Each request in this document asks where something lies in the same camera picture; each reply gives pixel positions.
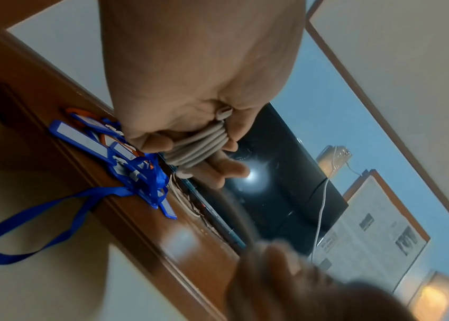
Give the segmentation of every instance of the blurred hand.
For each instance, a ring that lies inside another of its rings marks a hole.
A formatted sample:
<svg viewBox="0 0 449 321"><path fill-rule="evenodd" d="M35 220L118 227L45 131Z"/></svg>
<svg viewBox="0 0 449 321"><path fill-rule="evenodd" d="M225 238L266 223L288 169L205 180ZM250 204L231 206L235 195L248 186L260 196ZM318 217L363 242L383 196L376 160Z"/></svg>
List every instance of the blurred hand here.
<svg viewBox="0 0 449 321"><path fill-rule="evenodd" d="M415 321L391 295L336 282L279 241L243 253L226 302L229 321Z"/></svg>
<svg viewBox="0 0 449 321"><path fill-rule="evenodd" d="M251 128L281 90L304 30L304 0L100 0L106 80L128 141L143 152L213 121L217 109L230 141ZM219 188L249 169L219 151L190 172Z"/></svg>

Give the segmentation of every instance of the newspaper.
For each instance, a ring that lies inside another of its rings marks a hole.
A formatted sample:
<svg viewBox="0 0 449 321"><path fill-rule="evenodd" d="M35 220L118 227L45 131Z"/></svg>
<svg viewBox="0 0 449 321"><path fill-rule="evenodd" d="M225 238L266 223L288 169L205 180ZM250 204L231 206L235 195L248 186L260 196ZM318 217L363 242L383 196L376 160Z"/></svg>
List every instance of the newspaper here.
<svg viewBox="0 0 449 321"><path fill-rule="evenodd" d="M393 292L427 242L373 176L348 203L320 240L314 264L338 280L366 281Z"/></svg>

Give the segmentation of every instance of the blue lanyard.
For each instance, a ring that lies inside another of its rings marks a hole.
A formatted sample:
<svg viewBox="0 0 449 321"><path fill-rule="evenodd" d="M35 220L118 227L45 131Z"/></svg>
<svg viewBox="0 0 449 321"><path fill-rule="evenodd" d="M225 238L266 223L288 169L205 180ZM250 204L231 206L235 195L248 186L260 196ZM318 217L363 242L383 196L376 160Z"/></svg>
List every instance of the blue lanyard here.
<svg viewBox="0 0 449 321"><path fill-rule="evenodd" d="M60 233L57 237L52 239L48 244L43 246L40 250L37 250L35 252L26 253L26 254L18 254L18 255L9 255L9 254L2 254L0 253L0 265L7 265L15 262L19 262L22 260L25 260L26 258L44 250L51 246L54 246L55 244L58 244L60 242L63 242L67 239L69 239L83 224L85 221L85 218L87 216L87 213L90 211L92 207L94 207L101 199L108 195L117 195L119 197L124 196L130 196L135 195L133 191L128 189L125 186L122 187L95 187L90 188L87 190L84 190L82 192L76 193L74 195L63 197L60 199L53 200L48 203L44 203L41 205L37 205L34 207L31 207L29 209L26 209L2 222L0 222L0 237L15 228L19 227L22 224L25 224L26 222L30 221L31 219L41 215L44 211L47 209L57 205L58 203L70 199L70 198L78 198L78 197L88 197L85 203L82 205L82 207L78 210L76 215L74 216L71 227Z"/></svg>

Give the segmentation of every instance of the ceiling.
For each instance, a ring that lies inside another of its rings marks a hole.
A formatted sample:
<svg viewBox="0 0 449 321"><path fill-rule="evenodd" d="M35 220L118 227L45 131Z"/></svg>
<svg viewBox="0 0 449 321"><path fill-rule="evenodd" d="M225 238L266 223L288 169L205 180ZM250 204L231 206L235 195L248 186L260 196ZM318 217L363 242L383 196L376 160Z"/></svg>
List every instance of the ceiling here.
<svg viewBox="0 0 449 321"><path fill-rule="evenodd" d="M316 2L311 24L449 210L449 1Z"/></svg>

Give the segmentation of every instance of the black monitor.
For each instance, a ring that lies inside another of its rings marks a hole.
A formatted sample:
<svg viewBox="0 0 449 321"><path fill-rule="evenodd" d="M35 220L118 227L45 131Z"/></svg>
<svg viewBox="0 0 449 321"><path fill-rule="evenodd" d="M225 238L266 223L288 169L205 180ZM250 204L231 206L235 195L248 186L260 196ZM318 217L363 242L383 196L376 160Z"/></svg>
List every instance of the black monitor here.
<svg viewBox="0 0 449 321"><path fill-rule="evenodd" d="M250 214L264 239L282 238L298 252L312 250L326 179L316 161L298 142L271 104L257 116L239 149L229 154L246 163L251 174L244 179L227 179L230 190ZM193 182L208 204L242 240L242 231L207 188ZM327 187L320 237L347 207L347 202L330 182Z"/></svg>

